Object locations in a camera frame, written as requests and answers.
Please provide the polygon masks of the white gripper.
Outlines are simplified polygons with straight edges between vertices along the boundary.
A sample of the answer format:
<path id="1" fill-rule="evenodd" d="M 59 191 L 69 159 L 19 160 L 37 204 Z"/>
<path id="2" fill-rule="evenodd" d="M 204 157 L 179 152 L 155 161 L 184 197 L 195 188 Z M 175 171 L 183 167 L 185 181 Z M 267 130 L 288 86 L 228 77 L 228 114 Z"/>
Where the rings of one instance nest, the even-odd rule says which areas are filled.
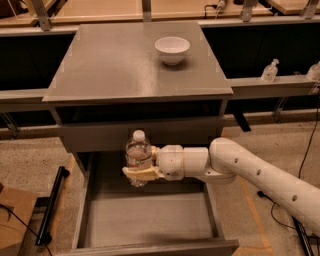
<path id="1" fill-rule="evenodd" d="M 183 147 L 166 145 L 163 148 L 152 146 L 152 161 L 154 165 L 147 169 L 138 170 L 133 167 L 123 167 L 122 171 L 132 180 L 154 181 L 164 178 L 168 181 L 181 180 L 183 172 Z"/>

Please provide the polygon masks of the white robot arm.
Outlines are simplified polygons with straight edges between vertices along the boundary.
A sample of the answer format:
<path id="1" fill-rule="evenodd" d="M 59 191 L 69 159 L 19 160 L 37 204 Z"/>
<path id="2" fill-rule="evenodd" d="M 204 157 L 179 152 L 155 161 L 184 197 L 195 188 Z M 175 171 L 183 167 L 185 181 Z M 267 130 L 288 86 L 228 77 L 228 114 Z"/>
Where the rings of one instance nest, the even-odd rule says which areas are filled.
<path id="1" fill-rule="evenodd" d="M 284 208 L 307 229 L 320 235 L 320 189 L 264 161 L 227 138 L 209 147 L 154 147 L 154 165 L 125 167 L 132 180 L 168 181 L 192 177 L 205 183 L 228 184 L 236 176 L 247 180 Z"/>

